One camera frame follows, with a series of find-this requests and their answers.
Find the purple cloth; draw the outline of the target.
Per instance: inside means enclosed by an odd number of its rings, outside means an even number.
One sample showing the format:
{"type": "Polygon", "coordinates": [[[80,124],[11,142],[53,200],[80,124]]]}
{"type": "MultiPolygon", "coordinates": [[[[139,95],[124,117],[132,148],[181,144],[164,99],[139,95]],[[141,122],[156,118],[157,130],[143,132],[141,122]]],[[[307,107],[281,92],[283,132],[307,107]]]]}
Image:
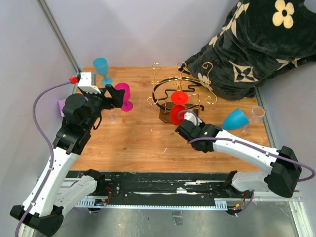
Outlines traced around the purple cloth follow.
{"type": "Polygon", "coordinates": [[[65,107],[65,102],[66,102],[65,99],[61,99],[61,100],[58,100],[58,101],[57,101],[58,107],[59,107],[59,111],[60,111],[60,115],[61,115],[62,117],[64,117],[63,108],[65,107]]]}

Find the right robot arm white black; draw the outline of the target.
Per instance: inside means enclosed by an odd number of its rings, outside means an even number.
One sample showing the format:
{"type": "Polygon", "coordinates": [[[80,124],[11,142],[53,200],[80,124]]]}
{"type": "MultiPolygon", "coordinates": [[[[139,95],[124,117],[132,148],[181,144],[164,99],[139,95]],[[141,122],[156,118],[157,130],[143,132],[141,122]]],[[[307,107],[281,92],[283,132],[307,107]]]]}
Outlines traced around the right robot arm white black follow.
{"type": "Polygon", "coordinates": [[[231,171],[223,186],[228,197],[250,190],[271,191],[283,198],[293,196],[302,168],[291,148],[261,146],[212,124],[195,124],[187,119],[175,131],[196,151],[225,153],[259,168],[251,172],[231,171]]]}

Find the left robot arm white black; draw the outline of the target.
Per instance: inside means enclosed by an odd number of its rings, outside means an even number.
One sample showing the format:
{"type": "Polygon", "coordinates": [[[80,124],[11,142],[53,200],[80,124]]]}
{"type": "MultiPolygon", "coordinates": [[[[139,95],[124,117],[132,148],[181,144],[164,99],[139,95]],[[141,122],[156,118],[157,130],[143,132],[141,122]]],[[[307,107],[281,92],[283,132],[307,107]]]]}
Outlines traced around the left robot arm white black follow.
{"type": "Polygon", "coordinates": [[[97,93],[81,90],[67,97],[63,108],[61,128],[49,142],[50,157],[36,186],[21,205],[15,205],[10,216],[19,224],[51,237],[61,227],[65,216],[89,194],[101,195],[110,191],[103,173],[90,169],[67,191],[59,195],[70,167],[81,155],[96,130],[95,122],[102,121],[102,111],[121,108],[125,91],[112,85],[98,88],[97,93]]]}

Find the red wine glass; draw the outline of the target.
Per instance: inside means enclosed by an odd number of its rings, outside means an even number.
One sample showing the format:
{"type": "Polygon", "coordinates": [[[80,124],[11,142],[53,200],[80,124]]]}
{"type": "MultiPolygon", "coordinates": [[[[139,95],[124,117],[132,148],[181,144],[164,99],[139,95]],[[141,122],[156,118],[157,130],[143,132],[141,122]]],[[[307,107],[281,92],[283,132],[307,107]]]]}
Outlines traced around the red wine glass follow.
{"type": "Polygon", "coordinates": [[[184,105],[188,99],[188,95],[183,91],[176,91],[171,94],[171,102],[174,106],[170,110],[169,119],[173,125],[179,125],[183,121],[184,116],[178,114],[185,110],[184,105]]]}

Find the cyan wine glass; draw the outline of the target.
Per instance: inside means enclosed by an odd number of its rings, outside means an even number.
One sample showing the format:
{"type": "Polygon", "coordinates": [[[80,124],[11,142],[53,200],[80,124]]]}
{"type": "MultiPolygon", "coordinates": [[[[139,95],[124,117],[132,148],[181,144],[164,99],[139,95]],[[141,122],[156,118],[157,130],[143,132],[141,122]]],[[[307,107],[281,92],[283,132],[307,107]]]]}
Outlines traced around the cyan wine glass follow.
{"type": "Polygon", "coordinates": [[[113,83],[113,79],[107,76],[109,72],[109,65],[108,61],[105,58],[96,58],[93,61],[93,67],[96,73],[103,77],[101,80],[101,84],[103,86],[113,83]]]}
{"type": "Polygon", "coordinates": [[[244,112],[237,108],[232,111],[224,120],[222,129],[224,130],[237,130],[250,123],[248,117],[244,112]]]}

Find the gold wire wine glass rack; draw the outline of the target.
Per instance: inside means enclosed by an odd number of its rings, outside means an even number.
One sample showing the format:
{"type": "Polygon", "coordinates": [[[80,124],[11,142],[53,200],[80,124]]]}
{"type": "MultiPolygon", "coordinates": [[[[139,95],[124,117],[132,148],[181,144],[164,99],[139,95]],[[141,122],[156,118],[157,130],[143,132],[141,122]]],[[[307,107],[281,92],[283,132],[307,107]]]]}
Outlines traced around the gold wire wine glass rack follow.
{"type": "Polygon", "coordinates": [[[180,76],[178,77],[172,77],[172,78],[166,78],[163,80],[156,80],[156,75],[154,75],[152,85],[152,95],[151,97],[147,98],[147,102],[150,105],[156,105],[161,110],[163,110],[164,113],[169,114],[169,122],[173,123],[174,120],[180,119],[180,115],[176,115],[175,111],[176,109],[185,109],[185,110],[204,110],[204,106],[201,105],[201,102],[197,104],[193,104],[191,106],[187,106],[187,102],[189,100],[190,96],[199,96],[198,93],[195,93],[195,88],[197,86],[203,86],[205,85],[206,88],[210,91],[211,95],[207,96],[205,98],[205,101],[207,104],[215,104],[218,101],[218,97],[215,95],[215,93],[211,89],[211,81],[209,80],[209,74],[207,74],[207,79],[198,80],[192,77],[184,77],[182,76],[182,73],[186,71],[187,64],[183,61],[177,63],[177,67],[180,70],[180,76]],[[165,97],[159,98],[156,94],[156,90],[159,86],[175,81],[177,88],[176,89],[166,89],[164,91],[165,97]]]}

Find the magenta wine glass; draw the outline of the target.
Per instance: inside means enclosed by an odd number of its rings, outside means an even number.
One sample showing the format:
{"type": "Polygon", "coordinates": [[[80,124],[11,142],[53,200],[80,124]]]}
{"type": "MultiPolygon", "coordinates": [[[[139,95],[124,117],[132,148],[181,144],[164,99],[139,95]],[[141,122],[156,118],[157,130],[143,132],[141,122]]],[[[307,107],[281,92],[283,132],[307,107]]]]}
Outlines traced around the magenta wine glass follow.
{"type": "Polygon", "coordinates": [[[127,83],[118,83],[115,85],[115,89],[117,90],[124,90],[124,96],[123,96],[123,105],[121,107],[121,110],[124,112],[129,112],[133,109],[133,103],[130,100],[131,92],[130,92],[130,86],[127,83]]]}

